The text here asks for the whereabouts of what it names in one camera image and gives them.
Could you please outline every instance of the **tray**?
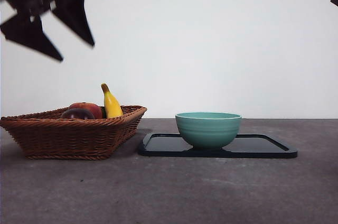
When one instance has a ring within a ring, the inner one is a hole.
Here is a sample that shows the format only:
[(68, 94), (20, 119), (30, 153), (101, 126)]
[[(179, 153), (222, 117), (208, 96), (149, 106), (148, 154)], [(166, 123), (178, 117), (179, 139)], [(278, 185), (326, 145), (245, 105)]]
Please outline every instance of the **tray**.
[(196, 150), (173, 133), (149, 133), (138, 146), (139, 155), (217, 158), (295, 158), (297, 149), (276, 137), (264, 134), (238, 134), (218, 150)]

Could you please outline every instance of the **brown woven basket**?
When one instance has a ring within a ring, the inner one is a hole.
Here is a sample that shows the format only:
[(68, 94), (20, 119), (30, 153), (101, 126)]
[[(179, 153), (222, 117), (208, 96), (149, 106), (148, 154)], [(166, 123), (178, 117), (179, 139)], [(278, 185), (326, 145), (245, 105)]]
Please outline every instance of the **brown woven basket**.
[(68, 108), (2, 117), (2, 126), (30, 159), (107, 159), (131, 138), (147, 108), (121, 106), (123, 115), (109, 119), (61, 119)]

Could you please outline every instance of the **banana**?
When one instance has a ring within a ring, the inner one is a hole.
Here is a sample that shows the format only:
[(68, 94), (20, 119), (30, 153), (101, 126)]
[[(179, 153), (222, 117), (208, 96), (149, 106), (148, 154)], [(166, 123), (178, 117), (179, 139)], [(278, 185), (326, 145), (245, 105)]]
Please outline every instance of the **banana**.
[(116, 98), (109, 91), (107, 84), (101, 84), (102, 91), (104, 92), (105, 98), (105, 111), (107, 118), (119, 117), (123, 115), (122, 109)]

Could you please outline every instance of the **green bowl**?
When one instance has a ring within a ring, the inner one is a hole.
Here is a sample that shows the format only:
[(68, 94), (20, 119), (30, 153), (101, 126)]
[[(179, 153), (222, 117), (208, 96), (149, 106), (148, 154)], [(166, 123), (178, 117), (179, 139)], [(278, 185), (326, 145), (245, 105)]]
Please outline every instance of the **green bowl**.
[(230, 113), (191, 112), (175, 115), (182, 138), (194, 148), (216, 149), (230, 144), (242, 117)]

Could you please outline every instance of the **dark red apple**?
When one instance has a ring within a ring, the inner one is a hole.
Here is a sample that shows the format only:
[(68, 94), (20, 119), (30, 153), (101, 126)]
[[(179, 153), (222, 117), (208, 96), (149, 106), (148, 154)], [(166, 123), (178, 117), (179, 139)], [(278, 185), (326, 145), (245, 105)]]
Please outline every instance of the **dark red apple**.
[(80, 119), (95, 119), (94, 115), (87, 109), (67, 109), (64, 113), (62, 113), (61, 118), (80, 118)]
[(69, 106), (69, 109), (74, 108), (89, 110), (94, 115), (95, 119), (103, 118), (101, 107), (96, 104), (92, 104), (90, 102), (75, 102)]

